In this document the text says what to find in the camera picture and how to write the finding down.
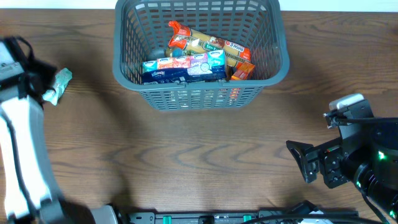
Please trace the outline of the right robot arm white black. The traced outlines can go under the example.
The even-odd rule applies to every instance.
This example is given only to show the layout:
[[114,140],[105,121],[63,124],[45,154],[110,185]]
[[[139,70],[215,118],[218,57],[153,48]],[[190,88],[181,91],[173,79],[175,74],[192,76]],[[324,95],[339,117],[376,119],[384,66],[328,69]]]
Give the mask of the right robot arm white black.
[[318,146],[287,141],[306,183],[354,184],[374,213],[397,219],[397,118],[333,118],[340,136]]

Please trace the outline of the San Remo spaghetti packet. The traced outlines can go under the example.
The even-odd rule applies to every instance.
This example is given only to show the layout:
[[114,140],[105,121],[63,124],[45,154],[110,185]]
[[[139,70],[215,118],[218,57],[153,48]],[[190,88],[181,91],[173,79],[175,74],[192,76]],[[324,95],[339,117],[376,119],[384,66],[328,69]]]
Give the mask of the San Remo spaghetti packet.
[[169,27],[174,32],[169,41],[170,48],[182,49],[189,55],[224,50],[228,66],[234,68],[239,68],[242,64],[251,62],[251,51],[247,47],[204,34],[177,21],[170,21]]

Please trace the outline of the light green packet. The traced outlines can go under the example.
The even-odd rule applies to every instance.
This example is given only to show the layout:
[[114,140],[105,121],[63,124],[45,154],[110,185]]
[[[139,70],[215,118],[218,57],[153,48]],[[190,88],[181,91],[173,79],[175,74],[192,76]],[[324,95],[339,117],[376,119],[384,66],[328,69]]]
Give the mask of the light green packet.
[[72,72],[67,68],[63,68],[55,75],[55,81],[52,87],[47,90],[42,98],[54,106],[58,104],[59,99],[63,96],[70,80],[72,79]]

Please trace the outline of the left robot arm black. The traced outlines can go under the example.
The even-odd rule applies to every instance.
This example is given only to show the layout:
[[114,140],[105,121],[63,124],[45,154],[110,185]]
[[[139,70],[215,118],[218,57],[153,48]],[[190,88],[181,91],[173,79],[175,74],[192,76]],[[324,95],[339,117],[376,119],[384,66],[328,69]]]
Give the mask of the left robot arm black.
[[42,95],[57,69],[37,60],[1,60],[1,154],[8,223],[119,223],[110,205],[90,209],[63,196],[44,137]]

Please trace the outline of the orange medicine box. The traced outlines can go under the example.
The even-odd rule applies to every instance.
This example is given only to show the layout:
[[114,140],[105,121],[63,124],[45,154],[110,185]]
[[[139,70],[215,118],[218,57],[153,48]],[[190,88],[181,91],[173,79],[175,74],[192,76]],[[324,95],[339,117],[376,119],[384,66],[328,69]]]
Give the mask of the orange medicine box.
[[232,80],[248,80],[254,73],[255,65],[244,62],[231,76]]

